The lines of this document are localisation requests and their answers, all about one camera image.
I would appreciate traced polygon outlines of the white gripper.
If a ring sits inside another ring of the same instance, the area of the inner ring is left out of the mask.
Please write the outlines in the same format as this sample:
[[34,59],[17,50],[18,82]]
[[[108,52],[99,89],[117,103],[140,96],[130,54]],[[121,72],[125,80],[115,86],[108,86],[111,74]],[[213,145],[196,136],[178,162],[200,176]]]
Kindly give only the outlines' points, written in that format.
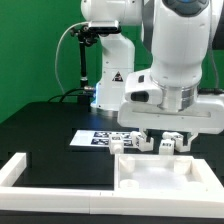
[[199,95],[197,101],[180,112],[167,112],[146,103],[124,101],[118,112],[123,127],[139,128],[144,140],[151,142],[151,131],[190,132],[186,145],[191,146],[197,133],[219,134],[224,130],[224,94]]

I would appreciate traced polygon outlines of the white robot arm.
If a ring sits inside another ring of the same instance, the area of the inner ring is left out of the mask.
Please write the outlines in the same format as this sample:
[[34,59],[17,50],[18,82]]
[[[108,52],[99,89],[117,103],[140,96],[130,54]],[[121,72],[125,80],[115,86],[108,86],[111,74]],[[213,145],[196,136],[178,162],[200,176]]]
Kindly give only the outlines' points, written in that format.
[[202,95],[202,61],[224,0],[82,0],[100,35],[102,78],[91,107],[123,127],[224,131],[224,94]]

